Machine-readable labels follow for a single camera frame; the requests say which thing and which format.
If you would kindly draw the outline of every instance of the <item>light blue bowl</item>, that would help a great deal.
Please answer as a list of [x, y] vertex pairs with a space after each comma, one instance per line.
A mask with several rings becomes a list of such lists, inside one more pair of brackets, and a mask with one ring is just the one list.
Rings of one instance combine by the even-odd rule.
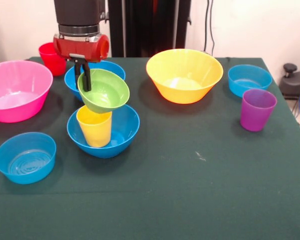
[[0, 146], [0, 172], [17, 184], [45, 178], [55, 164], [56, 143], [41, 132], [16, 135]]
[[91, 147], [87, 144], [76, 119], [76, 110], [67, 124], [68, 135], [84, 152], [102, 159], [115, 157], [124, 151], [133, 141], [140, 127], [140, 118], [136, 111], [124, 105], [112, 113], [111, 141], [104, 147]]
[[[90, 69], [105, 69], [107, 71], [113, 72], [114, 74], [118, 75], [121, 79], [125, 80], [125, 71], [119, 65], [114, 62], [110, 61], [100, 61], [98, 63], [89, 62]], [[74, 67], [71, 67], [65, 74], [64, 81], [66, 86], [72, 91], [74, 96], [77, 97], [78, 100], [82, 101], [82, 97], [79, 93], [79, 90], [76, 88], [75, 84], [75, 73]]]
[[230, 68], [228, 82], [230, 90], [242, 97], [245, 91], [252, 88], [266, 90], [272, 83], [272, 76], [263, 68], [243, 64]]

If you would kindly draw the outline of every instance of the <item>white wall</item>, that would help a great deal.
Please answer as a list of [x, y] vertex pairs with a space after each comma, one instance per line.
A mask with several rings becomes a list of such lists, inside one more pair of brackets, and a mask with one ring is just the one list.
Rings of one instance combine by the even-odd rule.
[[[192, 0], [186, 48], [203, 50], [206, 2]], [[262, 57], [276, 81], [286, 62], [300, 70], [300, 0], [214, 0], [212, 30], [215, 57]]]
[[[203, 50], [206, 2], [192, 0], [187, 48]], [[214, 0], [212, 17], [216, 57], [262, 57], [276, 80], [286, 62], [300, 69], [300, 0]], [[53, 0], [0, 0], [0, 61], [38, 56], [56, 32]]]
[[[0, 62], [39, 56], [57, 30], [54, 0], [0, 0]], [[100, 30], [110, 36], [109, 22]]]

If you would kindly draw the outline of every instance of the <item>purple cup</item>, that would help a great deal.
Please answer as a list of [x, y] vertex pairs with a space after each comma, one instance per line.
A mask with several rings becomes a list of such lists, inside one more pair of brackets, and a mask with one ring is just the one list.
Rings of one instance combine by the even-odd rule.
[[261, 89], [247, 90], [242, 97], [240, 123], [248, 131], [261, 131], [277, 103], [276, 97]]

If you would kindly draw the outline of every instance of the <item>red cup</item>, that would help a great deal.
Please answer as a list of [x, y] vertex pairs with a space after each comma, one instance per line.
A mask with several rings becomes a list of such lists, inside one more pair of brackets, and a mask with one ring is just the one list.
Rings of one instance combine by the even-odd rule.
[[44, 65], [53, 76], [61, 76], [65, 73], [66, 60], [56, 53], [52, 42], [40, 46], [39, 52]]

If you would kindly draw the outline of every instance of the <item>green bowl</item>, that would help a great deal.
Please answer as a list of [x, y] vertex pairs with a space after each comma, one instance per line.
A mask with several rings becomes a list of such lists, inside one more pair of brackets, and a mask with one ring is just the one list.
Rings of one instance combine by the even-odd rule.
[[88, 109], [99, 114], [107, 113], [129, 100], [129, 87], [119, 76], [104, 69], [91, 69], [90, 72], [91, 91], [83, 89], [83, 74], [78, 79], [78, 89]]

